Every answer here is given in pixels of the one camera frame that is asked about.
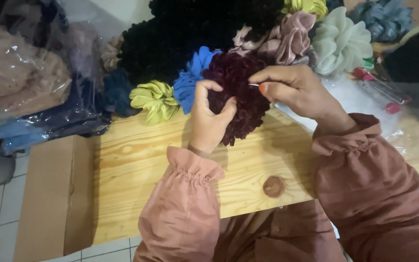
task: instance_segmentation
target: white tile floor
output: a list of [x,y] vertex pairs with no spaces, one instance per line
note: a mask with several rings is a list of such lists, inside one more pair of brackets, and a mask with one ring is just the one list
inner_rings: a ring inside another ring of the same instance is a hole
[[[19,154],[14,178],[0,186],[0,262],[12,262],[25,187],[28,157]],[[142,238],[119,239],[45,262],[131,262]]]

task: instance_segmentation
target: fingernail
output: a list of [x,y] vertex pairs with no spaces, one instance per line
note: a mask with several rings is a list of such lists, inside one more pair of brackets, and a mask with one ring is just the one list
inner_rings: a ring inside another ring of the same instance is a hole
[[265,84],[261,84],[258,88],[259,88],[260,92],[262,94],[264,94],[268,87]]

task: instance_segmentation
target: maroon velvet scrunchie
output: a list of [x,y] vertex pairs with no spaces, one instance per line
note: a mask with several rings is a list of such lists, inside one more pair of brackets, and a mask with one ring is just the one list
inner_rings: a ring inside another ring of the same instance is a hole
[[214,55],[209,65],[203,71],[203,77],[216,81],[224,88],[222,92],[208,91],[209,109],[219,114],[229,98],[237,98],[237,113],[221,140],[225,146],[233,146],[236,139],[245,139],[247,134],[261,126],[261,118],[270,108],[270,102],[258,88],[248,85],[248,78],[266,65],[261,60],[237,53]]

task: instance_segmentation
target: pink sleeve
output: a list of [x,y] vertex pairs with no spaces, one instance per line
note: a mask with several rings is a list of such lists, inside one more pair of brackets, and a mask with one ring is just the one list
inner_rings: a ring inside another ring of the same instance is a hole
[[419,261],[419,175],[374,116],[351,117],[361,131],[314,140],[319,201],[353,261]]
[[219,236],[219,202],[212,180],[224,177],[214,161],[168,147],[169,167],[143,208],[143,241],[134,261],[210,262]]

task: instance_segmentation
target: wood knot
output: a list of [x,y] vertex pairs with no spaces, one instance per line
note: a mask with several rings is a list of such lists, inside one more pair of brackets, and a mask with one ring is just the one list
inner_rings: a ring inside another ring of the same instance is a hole
[[284,189],[284,181],[280,177],[270,176],[263,184],[263,192],[270,198],[280,197]]

